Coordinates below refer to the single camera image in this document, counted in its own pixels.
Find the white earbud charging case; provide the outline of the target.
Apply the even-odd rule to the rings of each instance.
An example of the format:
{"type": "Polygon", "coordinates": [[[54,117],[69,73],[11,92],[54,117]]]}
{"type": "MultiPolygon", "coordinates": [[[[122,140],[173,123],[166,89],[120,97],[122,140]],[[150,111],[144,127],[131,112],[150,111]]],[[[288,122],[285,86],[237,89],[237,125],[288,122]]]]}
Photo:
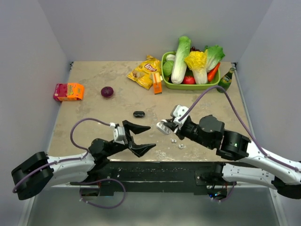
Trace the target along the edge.
{"type": "Polygon", "coordinates": [[[156,128],[164,135],[170,135],[173,131],[169,127],[164,125],[164,123],[166,122],[167,120],[161,120],[156,124],[156,128]]]}

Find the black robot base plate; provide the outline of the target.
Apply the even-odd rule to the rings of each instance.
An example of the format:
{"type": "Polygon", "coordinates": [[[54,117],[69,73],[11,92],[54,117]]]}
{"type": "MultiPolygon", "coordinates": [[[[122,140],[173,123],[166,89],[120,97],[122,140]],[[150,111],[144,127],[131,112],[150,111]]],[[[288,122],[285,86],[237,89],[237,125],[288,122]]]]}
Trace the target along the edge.
{"type": "Polygon", "coordinates": [[[211,187],[230,187],[222,178],[223,162],[138,162],[111,161],[93,169],[81,184],[101,183],[101,195],[114,192],[193,193],[206,195],[211,187]]]}

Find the black earbud charging case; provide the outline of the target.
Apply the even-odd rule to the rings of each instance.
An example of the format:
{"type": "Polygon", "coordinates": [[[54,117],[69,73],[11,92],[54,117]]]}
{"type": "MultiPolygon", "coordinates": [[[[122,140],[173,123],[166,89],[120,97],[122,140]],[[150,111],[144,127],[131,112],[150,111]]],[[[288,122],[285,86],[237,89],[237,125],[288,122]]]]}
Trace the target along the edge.
{"type": "Polygon", "coordinates": [[[134,111],[133,116],[135,118],[144,118],[145,117],[145,112],[144,111],[134,111]]]}

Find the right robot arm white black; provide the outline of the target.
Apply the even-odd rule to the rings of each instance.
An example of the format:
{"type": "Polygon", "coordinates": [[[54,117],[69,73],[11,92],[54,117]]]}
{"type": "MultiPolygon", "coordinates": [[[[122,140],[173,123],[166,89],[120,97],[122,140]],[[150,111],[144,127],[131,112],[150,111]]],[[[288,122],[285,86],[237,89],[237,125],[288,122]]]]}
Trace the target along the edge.
{"type": "Polygon", "coordinates": [[[179,139],[188,138],[216,155],[230,161],[249,164],[250,167],[235,167],[224,164],[222,169],[210,172],[210,181],[215,185],[222,182],[247,182],[264,185],[280,195],[300,199],[301,163],[281,157],[263,149],[255,140],[237,132],[226,130],[224,122],[208,115],[194,123],[190,116],[173,119],[174,133],[179,139]]]}

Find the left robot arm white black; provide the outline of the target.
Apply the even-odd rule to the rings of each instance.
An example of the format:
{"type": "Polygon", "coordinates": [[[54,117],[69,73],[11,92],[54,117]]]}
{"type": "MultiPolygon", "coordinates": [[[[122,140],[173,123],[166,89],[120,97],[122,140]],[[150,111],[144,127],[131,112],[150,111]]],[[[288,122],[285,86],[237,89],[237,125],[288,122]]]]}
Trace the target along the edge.
{"type": "Polygon", "coordinates": [[[96,138],[88,148],[79,146],[71,137],[72,144],[84,153],[65,157],[48,156],[37,152],[15,167],[11,176],[14,181],[13,193],[19,200],[30,199],[48,186],[75,182],[92,185],[97,181],[97,172],[109,163],[109,157],[124,150],[130,150],[136,157],[142,157],[155,144],[137,145],[132,134],[141,134],[151,129],[124,120],[121,125],[107,124],[113,129],[113,139],[107,141],[96,138]]]}

